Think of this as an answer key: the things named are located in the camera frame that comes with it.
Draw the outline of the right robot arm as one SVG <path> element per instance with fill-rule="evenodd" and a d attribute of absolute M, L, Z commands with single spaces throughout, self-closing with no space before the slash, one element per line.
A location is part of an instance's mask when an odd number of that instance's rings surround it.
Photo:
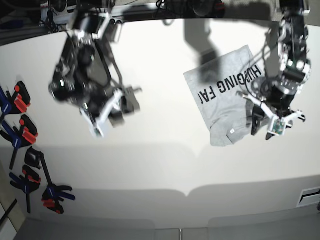
<path fill-rule="evenodd" d="M 106 121 L 120 125 L 141 109 L 136 93 L 142 89 L 124 84 L 110 44 L 121 25 L 110 9 L 77 7 L 48 86 L 54 100 L 78 108 L 94 130 Z"/>

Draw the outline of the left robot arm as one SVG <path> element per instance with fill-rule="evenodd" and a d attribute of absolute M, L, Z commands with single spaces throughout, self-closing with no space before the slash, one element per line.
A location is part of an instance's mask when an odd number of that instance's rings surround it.
<path fill-rule="evenodd" d="M 307 57 L 309 31 L 305 24 L 310 9 L 304 0 L 281 0 L 279 10 L 283 15 L 277 39 L 279 73 L 257 78 L 246 96 L 254 104 L 251 135 L 256 135 L 266 121 L 266 140 L 283 136 L 296 119 L 306 121 L 301 110 L 291 109 L 291 103 L 311 75 L 311 61 Z"/>

